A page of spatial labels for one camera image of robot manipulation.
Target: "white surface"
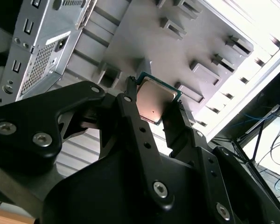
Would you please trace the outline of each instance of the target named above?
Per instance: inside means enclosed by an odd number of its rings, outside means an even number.
[[[271,145],[278,134],[280,134],[280,118],[274,120],[263,130],[255,158],[257,163],[259,163],[264,155],[270,151]],[[249,158],[252,158],[253,156],[257,137],[258,135],[253,138],[243,149]],[[277,146],[278,143],[280,143],[280,137],[277,139],[275,145]],[[280,164],[280,146],[275,148],[272,152],[274,160]],[[272,161],[270,154],[265,156],[260,165],[280,175],[280,166]]]

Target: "black metal arm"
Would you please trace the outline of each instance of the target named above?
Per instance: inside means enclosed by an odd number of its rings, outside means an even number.
[[[279,205],[228,150],[208,147],[180,103],[163,116],[173,152],[160,156],[129,92],[80,82],[0,107],[0,198],[41,224],[280,223]],[[61,180],[62,142],[89,127],[99,160]]]

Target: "screw hole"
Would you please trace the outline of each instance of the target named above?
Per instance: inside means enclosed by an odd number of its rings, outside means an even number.
[[[146,129],[145,129],[145,128],[143,128],[143,127],[140,127],[139,129],[140,129],[140,131],[141,131],[141,132],[143,132],[143,133],[145,133],[145,132],[146,132]]]
[[[7,94],[13,94],[13,88],[10,85],[4,85],[3,86],[3,91],[6,92]]]
[[[144,143],[145,148],[151,148],[151,145],[147,142]]]
[[[29,45],[27,43],[23,43],[24,48],[29,48]]]
[[[217,174],[214,171],[211,171],[210,173],[213,175],[213,177],[217,177]]]
[[[17,44],[20,44],[20,43],[21,43],[21,41],[20,41],[19,38],[15,38],[15,39],[14,39],[14,42],[16,42]]]

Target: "silver metal panel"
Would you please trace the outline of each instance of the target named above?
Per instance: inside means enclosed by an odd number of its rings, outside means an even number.
[[[56,68],[56,72],[58,74],[63,74],[64,71],[65,71],[65,68],[66,68],[66,65],[68,64],[69,60],[70,60],[70,56],[71,54],[73,53],[73,50],[79,40],[79,37],[82,33],[82,29],[79,29],[79,30],[75,30],[75,31],[72,31],[70,36],[69,36],[69,39],[67,40],[67,44],[62,52],[62,56],[60,58],[60,61],[57,65],[57,68]]]
[[[108,14],[110,19],[114,18],[118,22],[122,20],[128,6],[129,2],[126,0],[99,0],[96,5],[97,8]]]
[[[192,111],[201,110],[230,77],[226,68],[211,63],[215,55],[220,54],[237,68],[244,57],[226,46],[226,40],[231,35],[245,40],[207,8],[201,8],[199,16],[189,20],[174,6],[173,0],[167,0],[161,9],[154,0],[133,0],[105,53],[104,61],[122,70],[125,77],[135,75],[139,59],[147,58],[152,61],[153,76],[171,86],[181,82],[202,95],[205,98],[203,103],[191,108]],[[164,17],[187,32],[182,40],[176,40],[160,27],[160,19]],[[222,81],[214,86],[201,80],[189,67],[193,61],[203,64]],[[117,88],[124,90],[124,86],[122,80]]]
[[[111,34],[115,34],[115,31],[118,27],[117,25],[107,20],[105,17],[101,16],[95,11],[91,14],[90,21],[97,24],[98,26],[105,29],[106,31],[110,32]]]
[[[42,0],[38,5],[23,2],[0,76],[0,105],[42,93],[59,79],[52,74],[63,74],[82,32],[76,30],[76,23],[81,21],[90,1],[93,9],[95,0],[87,0],[85,5],[82,0],[61,1],[59,8],[54,0]]]
[[[84,56],[99,63],[103,59],[104,52],[106,51],[107,47],[95,41],[91,37],[81,34],[75,49]]]
[[[99,38],[101,41],[109,44],[113,38],[113,34],[103,29],[94,22],[89,22],[84,28],[84,32],[88,31],[92,36]]]
[[[84,80],[91,80],[92,74],[97,69],[97,66],[73,54],[70,58],[67,69],[73,71]]]
[[[37,46],[42,39],[48,40],[75,29],[85,7],[62,6],[59,10],[55,10],[54,2],[55,0],[42,0],[37,8],[31,1],[24,1],[15,25],[14,38],[19,38],[29,46]],[[33,23],[30,34],[24,32],[27,22]]]

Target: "metal bracket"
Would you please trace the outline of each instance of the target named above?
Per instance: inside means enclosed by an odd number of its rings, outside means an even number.
[[[140,118],[136,102],[125,94],[116,97],[115,107],[120,120],[119,140],[125,143],[127,151],[135,159],[145,195],[156,209],[170,210],[174,195],[168,189],[160,154],[148,123]]]
[[[207,149],[204,135],[191,127],[180,102],[174,103],[163,116],[170,157],[185,162],[201,176],[209,213],[221,224],[235,223],[217,158]]]

